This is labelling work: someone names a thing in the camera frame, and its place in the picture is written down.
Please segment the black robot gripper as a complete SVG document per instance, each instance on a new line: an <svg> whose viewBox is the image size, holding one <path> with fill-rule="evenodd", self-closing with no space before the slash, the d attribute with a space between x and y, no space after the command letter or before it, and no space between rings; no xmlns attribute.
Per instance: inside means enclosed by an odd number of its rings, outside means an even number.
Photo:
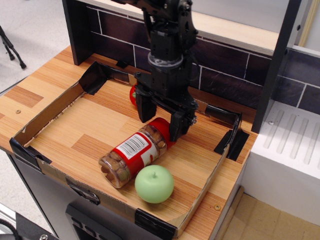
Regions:
<svg viewBox="0 0 320 240"><path fill-rule="evenodd" d="M170 141L176 142L195 123L198 104L188 91L190 70L151 68L151 73L136 72L136 106L139 119L145 123L156 115L157 107L171 114Z"/></svg>

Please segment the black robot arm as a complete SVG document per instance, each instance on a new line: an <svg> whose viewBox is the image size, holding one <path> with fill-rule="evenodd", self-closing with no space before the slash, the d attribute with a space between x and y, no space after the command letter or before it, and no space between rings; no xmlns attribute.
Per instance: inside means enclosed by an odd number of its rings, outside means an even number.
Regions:
<svg viewBox="0 0 320 240"><path fill-rule="evenodd" d="M150 42L150 73L136 72L135 101L140 120L152 119L160 107L171 114L170 141L177 141L196 122L197 102L188 91L196 59L191 51L198 31L190 0L120 0L143 12Z"/></svg>

